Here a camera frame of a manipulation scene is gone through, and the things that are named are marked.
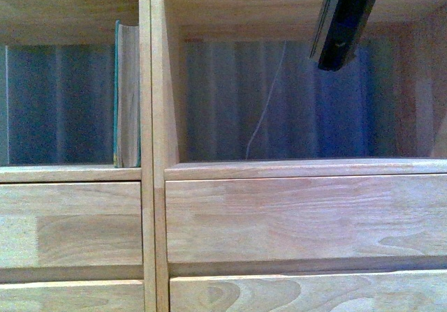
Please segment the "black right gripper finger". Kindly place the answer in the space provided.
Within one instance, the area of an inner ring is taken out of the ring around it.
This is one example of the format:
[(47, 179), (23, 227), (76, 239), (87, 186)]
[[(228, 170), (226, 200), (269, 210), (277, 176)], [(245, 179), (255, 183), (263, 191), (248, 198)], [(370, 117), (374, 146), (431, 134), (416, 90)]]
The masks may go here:
[(376, 0), (323, 0), (309, 58), (318, 69), (338, 71), (356, 48)]

